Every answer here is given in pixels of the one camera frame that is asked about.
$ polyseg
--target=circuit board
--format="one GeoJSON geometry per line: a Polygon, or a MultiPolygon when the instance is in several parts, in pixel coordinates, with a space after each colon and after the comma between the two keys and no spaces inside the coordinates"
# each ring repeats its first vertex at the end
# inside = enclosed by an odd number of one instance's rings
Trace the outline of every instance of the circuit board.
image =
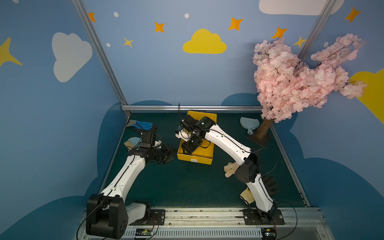
{"type": "Polygon", "coordinates": [[[135,236],[152,236],[152,229],[138,228],[135,236]]]}

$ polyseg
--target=white cloud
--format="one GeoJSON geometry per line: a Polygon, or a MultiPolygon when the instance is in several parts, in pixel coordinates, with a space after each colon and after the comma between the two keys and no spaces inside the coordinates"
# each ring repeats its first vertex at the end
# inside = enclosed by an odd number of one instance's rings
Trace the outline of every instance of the white cloud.
{"type": "Polygon", "coordinates": [[[92,57],[91,45],[74,33],[55,33],[52,50],[56,57],[53,72],[62,83],[71,79],[92,57]]]}
{"type": "MultiPolygon", "coordinates": [[[[260,0],[259,9],[266,14],[319,15],[327,0],[260,0]]],[[[336,0],[331,13],[343,5],[336,0]]]]}

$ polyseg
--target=mounting plate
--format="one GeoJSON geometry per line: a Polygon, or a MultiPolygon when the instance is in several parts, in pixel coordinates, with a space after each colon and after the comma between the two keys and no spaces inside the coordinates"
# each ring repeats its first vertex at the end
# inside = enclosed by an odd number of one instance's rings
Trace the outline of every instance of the mounting plate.
{"type": "Polygon", "coordinates": [[[275,225],[275,219],[276,225],[285,225],[283,215],[279,209],[276,209],[272,221],[269,221],[268,223],[261,222],[257,217],[258,215],[259,213],[257,212],[257,209],[243,209],[243,216],[246,225],[275,225]]]}
{"type": "MultiPolygon", "coordinates": [[[[164,209],[151,209],[151,217],[156,218],[159,222],[157,222],[155,225],[164,225],[164,219],[166,216],[166,211],[164,209]]],[[[151,226],[153,225],[153,219],[151,218],[149,222],[147,222],[145,225],[151,226]]],[[[142,226],[143,224],[140,224],[138,221],[135,221],[131,223],[130,225],[133,226],[142,226]]]]}

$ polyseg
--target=artificial cherry blossom tree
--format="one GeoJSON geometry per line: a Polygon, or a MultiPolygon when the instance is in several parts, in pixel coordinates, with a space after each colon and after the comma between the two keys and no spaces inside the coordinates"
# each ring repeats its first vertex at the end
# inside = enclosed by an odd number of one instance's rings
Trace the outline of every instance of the artificial cherry blossom tree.
{"type": "Polygon", "coordinates": [[[310,69],[284,44],[283,37],[273,43],[258,43],[253,57],[258,66],[254,77],[264,121],[256,137],[261,139],[273,121],[291,118],[293,113],[310,106],[321,108],[332,91],[340,91],[349,99],[362,96],[367,84],[349,82],[348,73],[340,64],[355,59],[363,44],[357,35],[338,37],[333,45],[312,54],[311,59],[318,64],[310,69]]]}

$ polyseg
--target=dark green floor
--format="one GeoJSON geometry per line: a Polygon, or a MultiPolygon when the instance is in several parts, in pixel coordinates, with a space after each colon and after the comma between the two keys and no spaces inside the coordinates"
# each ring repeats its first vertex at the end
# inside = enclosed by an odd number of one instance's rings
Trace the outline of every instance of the dark green floor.
{"type": "MultiPolygon", "coordinates": [[[[217,115],[217,123],[237,141],[252,149],[259,149],[260,146],[247,139],[247,130],[240,125],[240,117],[242,116],[257,118],[260,115],[220,113],[217,115]]],[[[164,143],[175,149],[179,147],[180,139],[175,137],[175,129],[180,123],[180,118],[176,113],[134,113],[131,119],[154,123],[157,125],[157,134],[161,135],[164,143]]],[[[125,129],[106,186],[120,171],[128,156],[123,143],[135,136],[139,137],[140,135],[133,127],[125,129]]],[[[270,174],[278,183],[280,193],[272,197],[277,203],[286,201],[294,207],[304,207],[303,200],[273,137],[267,147],[275,149],[279,155],[277,166],[270,174]]],[[[154,162],[147,164],[131,187],[126,198],[126,205],[130,205],[135,200],[144,200],[149,201],[152,206],[161,207],[247,206],[239,197],[239,194],[247,186],[234,175],[229,178],[224,176],[224,165],[234,162],[234,160],[219,147],[214,147],[212,165],[178,160],[176,154],[174,158],[167,165],[158,166],[154,162]]],[[[259,163],[262,174],[269,172],[274,167],[275,162],[276,155],[271,149],[260,151],[259,163]]]]}

